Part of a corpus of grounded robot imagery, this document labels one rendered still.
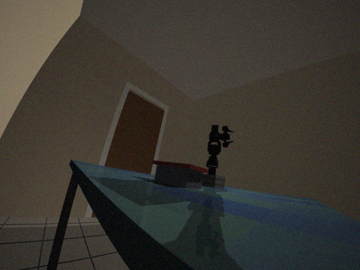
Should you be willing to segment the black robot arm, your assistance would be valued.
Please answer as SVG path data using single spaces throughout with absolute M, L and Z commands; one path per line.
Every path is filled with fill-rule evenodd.
M 219 141 L 219 132 L 218 125 L 212 125 L 210 132 L 210 141 L 208 143 L 208 154 L 209 159 L 206 161 L 206 166 L 209 168 L 209 175 L 215 175 L 215 169 L 218 168 L 218 158 L 217 155 L 221 152 L 221 142 Z M 222 135 L 222 141 L 230 140 L 230 134 L 228 132 L 224 132 Z M 218 145 L 211 145 L 212 142 L 217 142 Z M 216 166 L 216 167 L 213 167 Z

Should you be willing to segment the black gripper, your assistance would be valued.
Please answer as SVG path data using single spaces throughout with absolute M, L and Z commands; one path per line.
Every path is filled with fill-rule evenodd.
M 223 132 L 233 132 L 233 131 L 231 131 L 231 130 L 228 129 L 228 126 L 223 126 L 223 127 L 222 127 L 222 130 L 223 130 Z M 222 139 L 222 137 L 221 137 L 222 134 L 223 134 L 223 133 L 220 133 L 220 134 L 219 134 L 219 140 Z M 234 142 L 234 141 L 229 141 L 229 142 L 224 141 L 222 147 L 224 147 L 224 148 L 225 148 L 225 147 L 228 147 L 228 145 L 229 145 L 230 143 L 232 143 L 232 142 Z

